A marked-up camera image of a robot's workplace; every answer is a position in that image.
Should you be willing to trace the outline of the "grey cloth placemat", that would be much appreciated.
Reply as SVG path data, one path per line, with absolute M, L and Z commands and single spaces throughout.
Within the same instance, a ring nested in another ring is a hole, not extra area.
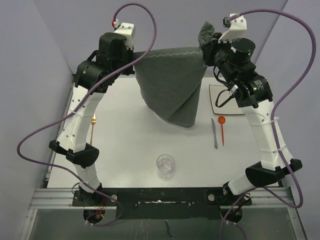
M 151 50 L 134 64 L 145 104 L 167 123 L 184 128 L 195 124 L 207 70 L 201 47 L 214 33 L 214 26 L 206 21 L 198 34 L 199 46 Z

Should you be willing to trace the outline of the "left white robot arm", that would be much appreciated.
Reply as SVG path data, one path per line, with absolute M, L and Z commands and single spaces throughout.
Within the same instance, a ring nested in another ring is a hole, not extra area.
M 98 49 L 77 67 L 68 110 L 72 117 L 64 122 L 58 138 L 49 143 L 51 150 L 64 155 L 73 163 L 77 175 L 81 178 L 80 190 L 85 191 L 83 198 L 92 206 L 100 203 L 102 193 L 98 190 L 101 183 L 95 167 L 99 150 L 87 143 L 87 133 L 99 102 L 119 74 L 97 87 L 80 108 L 77 108 L 77 105 L 103 77 L 133 60 L 133 38 L 132 33 L 115 32 L 105 33 L 99 38 Z

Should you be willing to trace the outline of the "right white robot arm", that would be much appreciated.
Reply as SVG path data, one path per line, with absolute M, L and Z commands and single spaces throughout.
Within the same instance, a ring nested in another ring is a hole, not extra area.
M 272 116 L 270 85 L 251 62 L 254 42 L 247 38 L 222 42 L 219 38 L 217 34 L 200 45 L 204 63 L 222 74 L 221 83 L 226 86 L 229 99 L 235 99 L 247 118 L 260 153 L 260 160 L 247 167 L 244 175 L 224 184 L 223 200 L 233 205 L 243 192 L 277 183 L 303 165 L 288 150 L 278 120 Z

